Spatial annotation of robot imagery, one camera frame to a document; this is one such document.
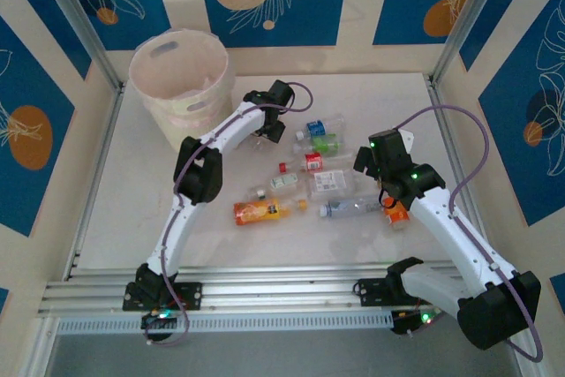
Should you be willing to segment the small orange label bottle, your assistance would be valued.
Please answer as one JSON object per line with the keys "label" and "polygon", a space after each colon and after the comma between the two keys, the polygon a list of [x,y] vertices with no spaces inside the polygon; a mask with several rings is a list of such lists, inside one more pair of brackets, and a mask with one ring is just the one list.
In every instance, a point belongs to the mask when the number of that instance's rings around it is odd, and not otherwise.
{"label": "small orange label bottle", "polygon": [[390,197],[384,199],[383,212],[393,230],[402,230],[410,223],[408,211],[398,200]]}

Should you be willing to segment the aluminium side rail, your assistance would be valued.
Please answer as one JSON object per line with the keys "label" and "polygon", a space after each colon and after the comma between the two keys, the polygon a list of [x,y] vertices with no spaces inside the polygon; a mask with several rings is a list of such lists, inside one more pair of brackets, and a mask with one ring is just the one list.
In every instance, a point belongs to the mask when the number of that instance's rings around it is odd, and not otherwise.
{"label": "aluminium side rail", "polygon": [[[433,85],[433,79],[431,75],[425,74],[424,79],[426,82],[427,91],[430,97],[432,105],[442,104],[443,98],[440,92]],[[459,146],[456,140],[456,134],[452,127],[450,109],[437,109],[434,114],[436,116],[436,121],[440,128],[441,137],[443,139],[443,144],[447,150],[448,160],[450,167],[454,174],[455,182],[453,186],[461,183],[466,173],[463,169],[463,163],[460,158]],[[457,204],[465,212],[469,221],[474,225],[474,227],[481,233],[482,236],[486,237],[486,229],[480,215],[478,204],[473,197],[473,190],[466,185],[462,191],[459,192],[457,197]]]}
{"label": "aluminium side rail", "polygon": [[109,111],[109,118],[105,124],[104,132],[102,134],[102,140],[95,157],[94,171],[90,179],[90,186],[85,200],[84,207],[79,216],[77,223],[74,239],[72,240],[72,245],[65,262],[64,271],[62,273],[61,280],[63,282],[69,280],[72,277],[72,269],[75,264],[75,260],[80,256],[82,245],[87,235],[88,226],[91,220],[91,216],[94,210],[94,203],[96,201],[96,196],[102,181],[102,175],[109,154],[109,147],[113,138],[115,131],[117,119],[124,99],[125,83],[120,82],[118,89],[116,90],[115,99],[111,103],[111,109]]}

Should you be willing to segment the aluminium frame post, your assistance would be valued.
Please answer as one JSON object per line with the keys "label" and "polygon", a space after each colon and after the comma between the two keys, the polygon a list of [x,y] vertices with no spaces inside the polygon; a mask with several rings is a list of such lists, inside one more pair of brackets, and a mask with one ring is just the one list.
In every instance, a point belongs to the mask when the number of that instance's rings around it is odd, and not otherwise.
{"label": "aluminium frame post", "polygon": [[439,59],[429,75],[432,88],[437,89],[445,77],[449,66],[456,58],[460,48],[475,25],[487,0],[467,0],[449,34]]}
{"label": "aluminium frame post", "polygon": [[121,93],[122,81],[117,71],[106,54],[101,39],[95,32],[94,27],[79,0],[55,0],[59,9],[79,38],[87,54],[97,65],[102,76],[109,85],[118,93]]}

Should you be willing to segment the right aluminium side rail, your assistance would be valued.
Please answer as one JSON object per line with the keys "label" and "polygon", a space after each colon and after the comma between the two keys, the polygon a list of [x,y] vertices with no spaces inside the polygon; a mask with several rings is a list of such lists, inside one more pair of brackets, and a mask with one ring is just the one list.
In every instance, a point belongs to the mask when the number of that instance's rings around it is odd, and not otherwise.
{"label": "right aluminium side rail", "polygon": [[[430,97],[432,105],[442,104],[443,98],[440,92],[433,85],[433,79],[431,75],[425,74],[424,79],[426,82],[427,91]],[[456,140],[456,134],[452,127],[450,109],[437,109],[434,114],[436,116],[436,121],[440,128],[441,137],[443,139],[443,144],[447,150],[448,160],[450,167],[454,174],[455,182],[453,186],[461,183],[466,173],[463,169],[463,163],[460,158],[459,146]],[[474,225],[474,227],[481,233],[482,236],[486,237],[486,229],[480,215],[478,204],[473,197],[473,190],[466,185],[462,191],[459,192],[457,197],[457,204],[465,212],[469,221]]]}

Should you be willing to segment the orange juice yellow cap bottle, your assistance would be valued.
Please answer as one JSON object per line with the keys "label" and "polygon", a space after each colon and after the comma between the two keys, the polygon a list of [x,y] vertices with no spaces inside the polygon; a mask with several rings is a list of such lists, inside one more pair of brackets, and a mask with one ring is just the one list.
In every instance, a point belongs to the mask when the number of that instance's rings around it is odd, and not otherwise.
{"label": "orange juice yellow cap bottle", "polygon": [[256,222],[278,221],[288,218],[295,212],[308,209],[306,200],[264,200],[238,202],[233,205],[235,224],[243,226]]}

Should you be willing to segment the right aluminium frame post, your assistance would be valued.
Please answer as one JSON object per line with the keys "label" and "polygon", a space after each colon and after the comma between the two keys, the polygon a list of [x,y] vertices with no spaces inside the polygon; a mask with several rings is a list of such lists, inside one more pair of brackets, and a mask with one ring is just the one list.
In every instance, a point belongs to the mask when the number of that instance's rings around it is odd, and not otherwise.
{"label": "right aluminium frame post", "polygon": [[439,59],[429,75],[432,88],[437,89],[445,77],[449,66],[456,58],[460,48],[475,25],[487,0],[467,0],[449,34]]}

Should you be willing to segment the green label clear bottle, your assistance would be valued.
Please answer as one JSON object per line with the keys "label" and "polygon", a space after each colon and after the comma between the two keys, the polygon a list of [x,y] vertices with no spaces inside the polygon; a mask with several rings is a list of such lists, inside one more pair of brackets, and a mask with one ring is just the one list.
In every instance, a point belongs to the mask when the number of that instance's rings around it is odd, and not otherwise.
{"label": "green label clear bottle", "polygon": [[291,152],[295,155],[319,153],[321,155],[336,155],[343,151],[344,140],[342,134],[330,133],[327,135],[313,136],[302,139],[293,144]]}

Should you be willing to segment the square clear white label bottle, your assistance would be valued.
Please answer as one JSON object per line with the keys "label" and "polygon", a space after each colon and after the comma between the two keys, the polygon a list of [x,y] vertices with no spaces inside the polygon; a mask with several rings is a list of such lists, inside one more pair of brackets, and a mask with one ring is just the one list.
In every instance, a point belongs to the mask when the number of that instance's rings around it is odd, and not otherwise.
{"label": "square clear white label bottle", "polygon": [[323,170],[309,177],[307,195],[310,200],[325,201],[347,198],[361,190],[360,179],[353,170]]}

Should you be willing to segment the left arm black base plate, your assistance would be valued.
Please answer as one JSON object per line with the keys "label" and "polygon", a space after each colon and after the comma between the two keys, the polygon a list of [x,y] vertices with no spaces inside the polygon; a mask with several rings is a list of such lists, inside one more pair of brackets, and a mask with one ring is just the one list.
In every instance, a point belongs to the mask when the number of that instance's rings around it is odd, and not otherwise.
{"label": "left arm black base plate", "polygon": [[[198,311],[202,298],[201,283],[172,283],[172,288],[185,310]],[[179,311],[176,300],[164,283],[149,291],[137,283],[128,283],[125,288],[122,310],[126,312],[151,312],[161,310]]]}

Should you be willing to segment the blue label white cap bottle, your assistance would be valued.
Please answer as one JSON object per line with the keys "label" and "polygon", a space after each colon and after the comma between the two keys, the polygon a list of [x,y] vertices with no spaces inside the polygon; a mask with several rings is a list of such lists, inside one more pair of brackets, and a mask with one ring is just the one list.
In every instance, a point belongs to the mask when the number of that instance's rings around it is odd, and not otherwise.
{"label": "blue label white cap bottle", "polygon": [[297,141],[311,139],[313,137],[327,136],[329,134],[340,133],[344,128],[344,117],[342,114],[335,114],[332,117],[316,119],[308,122],[305,127],[296,131]]}

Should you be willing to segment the grey blue label clear bottle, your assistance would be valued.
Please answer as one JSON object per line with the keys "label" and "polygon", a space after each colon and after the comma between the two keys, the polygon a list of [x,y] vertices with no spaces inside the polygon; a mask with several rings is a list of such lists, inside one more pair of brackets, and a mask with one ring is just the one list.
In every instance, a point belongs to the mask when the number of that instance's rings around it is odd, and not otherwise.
{"label": "grey blue label clear bottle", "polygon": [[328,200],[320,206],[319,214],[322,218],[338,219],[365,215],[380,209],[378,196],[368,195]]}

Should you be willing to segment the white green label bottle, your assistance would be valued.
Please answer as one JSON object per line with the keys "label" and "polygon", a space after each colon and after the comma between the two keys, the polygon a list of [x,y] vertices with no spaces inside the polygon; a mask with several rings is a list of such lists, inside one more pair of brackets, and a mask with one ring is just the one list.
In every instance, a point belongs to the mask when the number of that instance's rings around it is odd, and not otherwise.
{"label": "white green label bottle", "polygon": [[266,183],[255,185],[248,191],[252,200],[286,198],[298,195],[304,188],[304,182],[298,173],[286,173],[270,178]]}

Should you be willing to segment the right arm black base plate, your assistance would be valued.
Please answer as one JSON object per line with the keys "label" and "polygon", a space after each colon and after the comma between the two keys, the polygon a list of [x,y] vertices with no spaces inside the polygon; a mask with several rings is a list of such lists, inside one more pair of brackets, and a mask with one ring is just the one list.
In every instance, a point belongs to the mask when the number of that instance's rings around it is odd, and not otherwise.
{"label": "right arm black base plate", "polygon": [[359,279],[352,286],[352,293],[362,306],[417,306],[420,298],[409,295],[399,277]]}

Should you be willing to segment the red label red cap bottle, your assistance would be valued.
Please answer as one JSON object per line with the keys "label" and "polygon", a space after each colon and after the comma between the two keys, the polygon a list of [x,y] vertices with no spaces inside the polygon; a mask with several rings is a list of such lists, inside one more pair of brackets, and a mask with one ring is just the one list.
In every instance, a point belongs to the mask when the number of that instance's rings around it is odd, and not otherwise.
{"label": "red label red cap bottle", "polygon": [[311,153],[300,155],[299,157],[278,164],[280,174],[308,172],[315,173],[323,170],[347,169],[351,168],[354,163],[353,152],[346,152],[338,155],[322,155],[319,153]]}

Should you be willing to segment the left aluminium frame post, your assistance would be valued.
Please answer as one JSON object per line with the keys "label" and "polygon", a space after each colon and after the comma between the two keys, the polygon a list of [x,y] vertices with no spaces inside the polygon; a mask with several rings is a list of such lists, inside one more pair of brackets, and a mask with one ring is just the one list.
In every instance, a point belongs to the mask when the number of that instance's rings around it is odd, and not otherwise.
{"label": "left aluminium frame post", "polygon": [[59,9],[79,38],[87,54],[97,65],[102,76],[109,85],[118,93],[121,93],[122,81],[117,71],[106,54],[101,39],[95,32],[94,27],[79,0],[55,0]]}

